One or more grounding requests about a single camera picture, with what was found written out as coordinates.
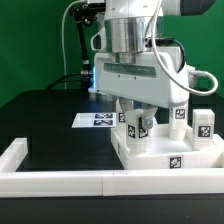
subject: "cable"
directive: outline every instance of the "cable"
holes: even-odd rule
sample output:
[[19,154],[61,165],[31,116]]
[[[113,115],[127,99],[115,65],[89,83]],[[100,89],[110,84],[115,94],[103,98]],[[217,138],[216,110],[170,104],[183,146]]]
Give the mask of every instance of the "cable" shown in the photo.
[[65,75],[65,76],[67,75],[67,63],[66,63],[66,54],[65,54],[65,19],[66,19],[66,15],[67,15],[69,9],[70,9],[73,5],[78,4],[78,3],[82,3],[82,2],[87,2],[87,1],[86,1],[86,0],[80,0],[80,1],[72,2],[72,3],[67,7],[67,9],[65,10],[64,15],[63,15],[63,19],[62,19],[61,40],[62,40],[62,53],[63,53],[64,75]]
[[62,76],[61,78],[57,79],[56,81],[54,81],[53,83],[51,83],[46,90],[51,90],[55,85],[57,85],[58,83],[66,83],[68,81],[66,81],[66,79],[74,77],[74,76],[80,76],[80,74],[76,73],[76,74],[71,74],[71,75],[66,75],[66,76]]
[[[147,44],[146,47],[152,47],[152,38],[146,38],[145,39]],[[156,45],[157,46],[170,46],[172,44],[176,44],[181,51],[181,56],[182,56],[182,62],[181,65],[177,71],[177,73],[179,73],[180,71],[182,71],[182,69],[184,68],[184,65],[186,63],[186,55],[185,55],[185,50],[184,50],[184,46],[178,41],[175,40],[173,37],[165,37],[165,38],[156,38]]]
[[206,92],[201,92],[201,91],[197,91],[195,89],[191,89],[189,87],[183,86],[182,84],[180,84],[174,77],[172,77],[172,75],[170,74],[169,70],[166,68],[166,66],[163,64],[158,50],[157,50],[157,46],[156,46],[156,37],[155,37],[155,33],[156,33],[156,23],[157,23],[157,19],[159,16],[159,11],[162,5],[162,0],[159,0],[157,7],[156,7],[156,11],[153,17],[153,22],[152,22],[152,46],[153,46],[153,51],[155,54],[155,57],[157,59],[157,62],[159,63],[159,65],[161,66],[161,68],[163,69],[163,71],[165,72],[165,74],[169,77],[169,79],[171,79],[175,84],[177,84],[180,88],[186,90],[187,92],[194,94],[194,95],[198,95],[198,96],[208,96],[213,94],[217,88],[218,88],[218,81],[215,78],[214,75],[210,74],[209,72],[204,72],[204,71],[190,71],[191,75],[196,75],[196,76],[203,76],[203,77],[208,77],[212,80],[212,82],[214,83],[214,86],[211,90],[206,91]]

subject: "black cable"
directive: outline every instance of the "black cable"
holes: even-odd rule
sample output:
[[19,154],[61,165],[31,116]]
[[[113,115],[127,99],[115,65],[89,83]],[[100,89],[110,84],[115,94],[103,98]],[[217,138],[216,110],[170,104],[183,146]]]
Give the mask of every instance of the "black cable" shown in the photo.
[[74,73],[74,74],[70,74],[70,75],[64,75],[62,77],[60,77],[59,79],[57,79],[56,81],[54,81],[53,83],[51,83],[49,86],[47,86],[46,90],[51,90],[55,85],[57,85],[58,83],[61,83],[61,81],[64,80],[64,83],[66,83],[66,79],[71,78],[71,77],[75,77],[75,76],[80,76],[79,73]]
[[173,43],[175,43],[180,48],[181,55],[182,55],[182,62],[178,70],[178,73],[179,73],[184,68],[184,65],[186,63],[186,54],[185,54],[184,46],[178,40],[173,39]]
[[[146,47],[152,47],[152,40],[151,38],[146,38]],[[166,37],[166,38],[156,38],[156,45],[157,46],[170,46],[176,44],[181,51],[181,55],[182,55],[182,62],[180,65],[180,68],[178,69],[178,73],[184,68],[184,65],[186,63],[186,54],[185,54],[185,50],[184,50],[184,46],[178,41],[175,40],[172,37]]]

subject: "black tabletop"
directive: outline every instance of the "black tabletop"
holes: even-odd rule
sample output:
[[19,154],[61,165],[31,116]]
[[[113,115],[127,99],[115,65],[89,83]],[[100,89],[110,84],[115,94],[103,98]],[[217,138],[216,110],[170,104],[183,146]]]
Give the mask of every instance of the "black tabletop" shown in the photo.
[[0,110],[0,144],[27,137],[29,153],[18,171],[123,169],[110,128],[72,128],[76,113],[114,112],[114,102],[81,91],[29,91]]

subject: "black table surface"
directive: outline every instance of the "black table surface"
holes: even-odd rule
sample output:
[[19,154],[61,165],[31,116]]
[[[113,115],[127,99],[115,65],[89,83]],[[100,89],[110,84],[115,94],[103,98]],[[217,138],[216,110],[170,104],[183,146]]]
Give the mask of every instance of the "black table surface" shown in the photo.
[[[192,97],[192,109],[212,109],[215,133],[224,136],[224,100]],[[27,91],[0,109],[0,152],[27,137],[29,153],[18,171],[123,169],[109,128],[71,128],[76,113],[114,112],[112,102],[95,101],[79,90]],[[168,122],[159,109],[159,123]],[[0,199],[0,223],[224,223],[224,195],[154,195]]]

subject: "blue light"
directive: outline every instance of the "blue light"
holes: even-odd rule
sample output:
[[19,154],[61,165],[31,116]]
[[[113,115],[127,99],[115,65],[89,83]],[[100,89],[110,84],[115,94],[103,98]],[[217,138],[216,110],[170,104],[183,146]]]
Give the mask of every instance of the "blue light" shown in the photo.
[[93,67],[93,89],[96,89],[96,68]]

